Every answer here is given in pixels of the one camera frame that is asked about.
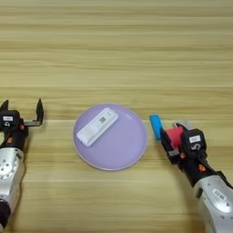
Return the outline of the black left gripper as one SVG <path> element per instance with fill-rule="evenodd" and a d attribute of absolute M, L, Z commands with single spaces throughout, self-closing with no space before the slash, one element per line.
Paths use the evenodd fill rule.
<path fill-rule="evenodd" d="M 6 100 L 1 106 L 0 111 L 8 109 L 8 100 Z M 43 124 L 44 120 L 44 107 L 41 98 L 38 100 L 36 106 L 36 120 L 33 121 L 21 121 L 15 127 L 10 126 L 6 130 L 6 142 L 7 143 L 18 143 L 23 141 L 28 136 L 29 127 L 40 127 Z"/>

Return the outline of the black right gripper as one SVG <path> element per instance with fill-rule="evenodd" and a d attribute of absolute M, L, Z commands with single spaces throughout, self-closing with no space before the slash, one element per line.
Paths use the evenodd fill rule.
<path fill-rule="evenodd" d="M 179 122 L 175 123 L 175 127 L 182 127 L 184 130 L 188 130 L 186 125 Z M 171 146 L 171 140 L 164 129 L 160 130 L 160 136 L 162 146 L 172 165 L 177 165 L 189 177 L 207 177 L 209 175 L 209 168 L 206 161 L 207 153 L 205 150 L 194 150 L 190 154 L 186 154 Z"/>

